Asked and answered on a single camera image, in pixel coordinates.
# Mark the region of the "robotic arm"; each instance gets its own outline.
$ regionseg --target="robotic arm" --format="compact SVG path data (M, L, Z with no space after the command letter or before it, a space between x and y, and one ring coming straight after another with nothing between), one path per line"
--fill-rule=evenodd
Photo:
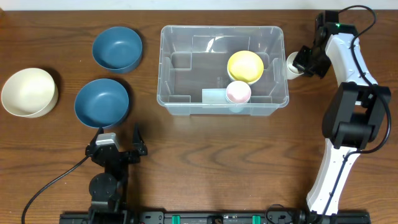
M385 113L380 96L388 102L391 93L388 87L377 86L366 68L357 38L354 42L356 59L364 76L374 86L369 86L360 74L351 53L351 41L358 32L352 25L340 24L338 12L319 14L315 29L313 47L303 46L293 65L306 76L317 74L321 78L331 64L335 70L339 89L322 122L325 153L315 184L307 195L311 212L332 215L337 214L341 191L359 153L347 157L346 161L345 157L350 152L363 150L376 138ZM380 95L374 95L373 88ZM366 108L366 112L355 113L355 105Z

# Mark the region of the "wood grain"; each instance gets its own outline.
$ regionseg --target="wood grain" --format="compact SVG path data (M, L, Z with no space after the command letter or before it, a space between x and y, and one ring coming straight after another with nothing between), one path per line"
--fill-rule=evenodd
M336 91L332 69L322 80L289 81L290 103L270 117L171 116L155 97L163 26L279 26L289 55L311 44L318 13L6 12L0 18L0 85L23 68L44 68L56 79L60 99L41 118L18 118L0 110L0 223L19 223L31 196L83 158L83 149L96 130L76 119L73 102L84 84L109 77L125 80L134 93L128 119L110 131L118 134L124 148L129 147L138 121L149 149L149 155L131 167L133 208L258 211L272 203L305 208L324 151L322 116ZM372 75L391 88L392 135L380 152L358 159L340 208L367 209L374 223L398 223L398 11L377 14L377 24L361 37L361 51ZM371 18L365 11L350 11L341 21L355 23L361 30ZM112 26L131 27L144 41L141 64L127 75L107 72L91 56L94 38ZM62 212L86 211L91 199L88 184L102 171L85 162L37 198L27 223L58 223Z

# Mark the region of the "yellow cup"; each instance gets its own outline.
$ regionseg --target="yellow cup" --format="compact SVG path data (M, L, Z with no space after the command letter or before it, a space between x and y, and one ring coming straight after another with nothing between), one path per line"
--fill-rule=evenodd
M254 52L242 50L229 58L227 71L232 81L243 81L252 85L261 78L264 64Z

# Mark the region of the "brown wooden tabletop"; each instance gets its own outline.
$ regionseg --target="brown wooden tabletop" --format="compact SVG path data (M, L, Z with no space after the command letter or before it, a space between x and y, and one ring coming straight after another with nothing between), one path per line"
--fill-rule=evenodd
M0 223L19 223L29 199L84 157L96 130L77 120L79 89L97 78L120 78L134 93L127 120L114 131L130 147L136 121L149 155L131 167L129 202L138 210L264 211L279 203L305 208L321 164L322 117L337 89L333 69L320 80L289 81L290 102L269 117L171 116L156 101L160 30L172 25L279 26L285 52L311 45L319 11L49 11L5 12L0 17L0 85L23 68L44 68L60 90L47 115L19 118L0 109ZM340 209L366 209L374 223L398 223L398 11L378 11L377 24L361 38L373 77L392 92L393 127L384 148L360 156L341 195ZM341 21L358 30L372 21L349 11ZM117 75L96 64L95 37L112 26L138 30L140 66ZM385 120L375 146L385 131ZM27 212L27 223L58 223L62 212L85 212L88 184L103 169L86 161L47 189Z

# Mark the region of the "gray plastic bin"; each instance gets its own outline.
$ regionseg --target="gray plastic bin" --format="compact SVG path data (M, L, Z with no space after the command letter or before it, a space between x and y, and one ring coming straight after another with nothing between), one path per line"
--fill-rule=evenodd
M240 50L262 58L264 73L246 104L226 101L228 59ZM159 57L157 101L172 115L268 116L287 105L284 36L279 27L165 26Z

